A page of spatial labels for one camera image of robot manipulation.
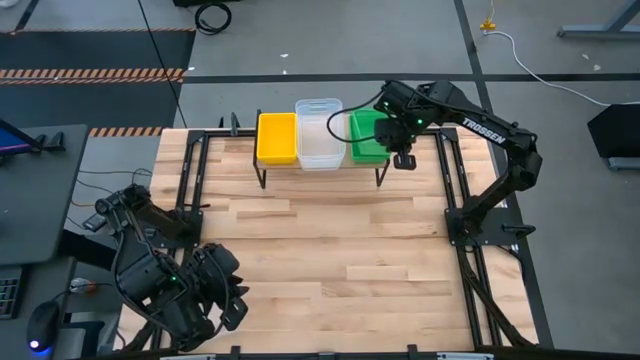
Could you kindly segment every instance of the gray floor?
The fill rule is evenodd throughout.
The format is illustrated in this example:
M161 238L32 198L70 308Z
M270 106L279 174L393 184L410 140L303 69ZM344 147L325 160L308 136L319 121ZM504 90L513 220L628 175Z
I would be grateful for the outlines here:
M482 69L523 73L506 39L483 37L479 31L488 3L464 0ZM622 3L495 0L494 20L498 30L514 36L521 60L536 72L638 72L640 42L555 37L563 24L605 22ZM191 14L174 8L171 0L143 4L152 27L192 26ZM28 28L144 28L136 5L135 0L41 1ZM197 35L190 75L471 72L452 1L243 0L230 7L234 22L228 31ZM0 11L0 31L15 26L18 10ZM351 106L368 99L379 85L190 84L182 87L180 104L189 126L215 126L231 111L243 126L251 126L257 108L292 111L296 100L322 97ZM458 85L477 100L473 83ZM638 82L565 85L601 101L640 100ZM634 306L640 300L640 263L635 261L640 225L634 216L640 210L640 175L610 172L597 157L586 123L600 107L538 83L489 83L488 89L498 115L540 136L545 161L539 184L518 197L525 221L538 228L530 242L556 347L640 353L640 309ZM83 168L151 168L157 144L148 138L91 139ZM82 179L110 190L130 182L117 175ZM78 186L75 201L104 195ZM88 214L86 208L70 212L77 221Z

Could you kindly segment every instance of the black cable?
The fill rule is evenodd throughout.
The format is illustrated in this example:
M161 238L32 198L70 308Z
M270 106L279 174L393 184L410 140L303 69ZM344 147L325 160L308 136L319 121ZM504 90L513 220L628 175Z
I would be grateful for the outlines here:
M147 170L144 168L139 168L138 170L145 170L148 171L149 174L143 174L143 173L138 173L138 175L141 176L151 176L151 170ZM83 174L97 174L97 175L110 175L110 174L133 174L135 171L128 171L128 170L114 170L114 171L87 171L87 170L78 170L79 173L83 173Z
M369 101L367 101L366 103L362 104L362 105L358 105L358 106L354 106L352 108L347 108L347 109L342 109L340 111L336 111L333 114L331 114L331 116L329 116L329 118L327 119L327 130L329 131L329 134L331 134L331 136L339 141L342 141L344 143L348 143L348 144L353 144L353 143L358 143L358 142L363 142L363 141L368 141L368 140L372 140L375 139L375 136L367 136L364 137L362 139L356 139L356 140L347 140L347 139L343 139L341 137L339 137L338 135L336 135L333 130L331 130L331 120L336 117L336 115L340 115L349 111L354 111L354 110L358 110L358 109L362 109L363 107L371 104L372 102L374 102L378 97L380 97L380 95L382 95L382 93L384 92L384 89L380 90L376 96L374 96L373 98L371 98Z
M111 190L107 190L107 189L105 189L105 188L103 188L103 187L95 186L95 185L89 185L89 184L87 184L87 183L82 182L82 180L79 180L79 179L76 179L76 181L77 181L79 184L84 185L84 186L86 186L86 187L90 187L90 188L94 188L94 189L102 190L102 191L104 191L104 192L108 192L109 194L113 194L113 191L111 191Z
M78 223L77 223L77 222L73 221L73 219L72 219L72 218L70 218L70 217L68 217L68 216L67 216L67 220L71 221L71 223L72 223L73 225L77 226L77 227L78 227L78 228L80 228L81 230L86 230L83 226L78 225Z
M224 11L224 13L227 15L227 20L219 28L209 25L209 23L207 23L206 21L200 18L202 16L202 13L205 10L209 9L210 7L217 7L220 10ZM210 4L202 5L198 8L198 10L195 13L195 21L196 21L196 28L201 34L204 34L207 36L217 35L223 32L226 28L228 28L229 25L231 25L231 9L229 9L227 5L219 2L213 2Z
M149 174L143 174L143 173L140 173L139 171L141 171L141 170L142 170L142 171L147 171ZM151 170L147 170L147 169L145 169L145 168L137 168L135 171L133 171L133 172L131 173L131 184L134 184L134 183L135 183L135 181L136 181L136 175L152 176L152 175L153 175L153 173L151 172Z
M91 283L91 284L84 284L84 285L78 285L75 288L81 288L81 287L88 287L88 286L111 286L113 287L113 284L110 283ZM54 296L51 298L51 300L49 301L55 301L56 299L58 299L61 295L64 295L66 293L71 294L71 289L67 289L65 291L61 291L60 293L58 293L58 295Z
M180 99L178 98L178 93L176 89L173 88L173 84L171 83L171 78L169 78L169 74L167 73L167 67L164 65L164 61L162 60L162 55L160 55L160 49L158 49L158 44L156 43L156 38L153 36L153 32L151 31L151 26L149 25L149 20L147 20L147 13L144 11L144 7L142 6L142 1L138 0L138 6L140 7L140 12L142 12L142 17L144 19L144 23L147 26L147 32L151 37L151 42L153 43L153 47L156 50L156 55L158 55L158 60L160 61L160 65L162 66L162 72L164 73L165 78L167 78L167 83L171 88L171 92L173 93L173 97L176 100L176 105L178 107L178 112L180 113L180 119L182 120L182 125L184 128L189 128L187 126L187 122L184 119L184 114L182 113L182 107L180 106Z
M442 107L447 108L447 109L460 111L460 112L463 113L463 115L466 115L466 113L472 113L472 114L476 114L476 115L479 115L479 116L485 116L486 115L483 111L478 111L478 110L475 110L475 109L467 109L467 108L463 108L463 107L453 106L453 105L445 104L445 103L440 102L438 100L432 99L432 98L430 98L428 96L420 94L419 92L416 91L416 89L414 89L413 87L403 83L402 81L388 80L388 82L395 83L395 84L398 84L400 86L403 86L403 87L411 90L416 96L419 96L419 97L423 98L424 100L427 100L430 103L436 104L438 106L442 106Z
M73 205L75 207L95 207L94 204L79 204L79 203L73 201L73 199L71 199L71 205Z
M504 248L502 246L498 246L498 249L506 252L507 254L513 256L514 258L516 258L520 263L522 263L522 259L520 258L520 254L518 254L517 252L513 251L513 249L510 248Z
M213 258L213 256L211 256L211 254L209 254L209 252L205 252L205 254L207 254L207 257L209 257L209 259L213 262L213 265L216 266L216 269L218 269L218 272L220 273L220 277L222 278L222 283L224 284L224 310L222 310L222 315L220 315L220 324L218 325L218 328L216 328L213 331L213 337L216 337L216 335L218 335L220 333L220 331L222 330L222 326L224 325L224 320L227 318L227 313L229 312L229 301L231 300L231 296L230 296L230 291L229 291L229 284L227 284L226 281L226 276L224 274L224 271L222 271L222 268L220 267L220 265L218 265L218 262Z
M127 341L124 339L124 336L120 334L120 330L118 330L118 328L116 328L116 336L122 340L122 348L124 349L124 347L127 346Z
M475 237L471 236L471 234L469 234L469 232L467 231L467 239L473 241L473 243L475 244L474 246L471 246L471 251L467 250L467 247L464 247L464 252L466 252L467 254L473 254L476 252L476 249L480 247L480 244L478 243L478 240L476 240Z
M127 305L127 307L129 307L129 309L131 309L133 312L135 312L136 314L140 315L142 318L144 318L145 320L147 320L148 323L156 325L158 327L160 327L161 329L167 331L170 333L169 328L166 327L164 324L162 324L160 321L154 319L153 317L147 315L146 313L144 313L143 311L141 311L140 309L138 309L138 307L136 306L136 304L134 304L122 291L122 289L120 289L120 286L118 286L118 265L120 263L120 256L122 255L122 248L123 248L123 244L124 244L124 233L121 232L120 233L120 240L118 241L118 246L116 248L116 254L113 257L113 263L111 264L111 276L113 276L113 281L114 281L114 289L116 290L116 292L118 293L118 295L120 296L120 299L122 300L122 302Z

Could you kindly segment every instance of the yellow bin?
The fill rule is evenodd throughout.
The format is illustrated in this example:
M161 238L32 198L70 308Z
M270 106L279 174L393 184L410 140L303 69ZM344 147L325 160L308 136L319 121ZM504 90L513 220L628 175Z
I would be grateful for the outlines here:
M293 164L298 138L296 114L263 113L258 121L258 160L266 165Z

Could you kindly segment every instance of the clear plastic bin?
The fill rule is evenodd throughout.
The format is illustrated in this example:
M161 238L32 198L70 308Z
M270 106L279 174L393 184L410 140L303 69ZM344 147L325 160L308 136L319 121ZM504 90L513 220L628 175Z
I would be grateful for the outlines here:
M296 103L298 117L298 160L307 171L337 170L342 164L346 144L334 139L327 131L327 119L342 110L338 99L309 99ZM344 114L331 120L331 130L345 136Z

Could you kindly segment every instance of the orange striped tape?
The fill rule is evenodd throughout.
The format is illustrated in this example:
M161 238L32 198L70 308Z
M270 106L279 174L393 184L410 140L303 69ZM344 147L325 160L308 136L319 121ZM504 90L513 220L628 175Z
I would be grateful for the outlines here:
M148 31L147 28L135 28L135 29L22 29L18 31L10 32L10 34L22 33L22 32L143 32ZM194 28L154 28L152 32L156 31L196 31Z
M173 82L183 83L183 78L171 78ZM0 80L0 85L62 85L62 84L131 84L131 83L156 83L167 81L165 78L142 79L33 79L33 80Z
M103 78L181 78L184 69L170 68L165 72L159 68L134 69L0 69L0 80L30 79L103 79Z
M160 136L162 126L93 128L89 137Z

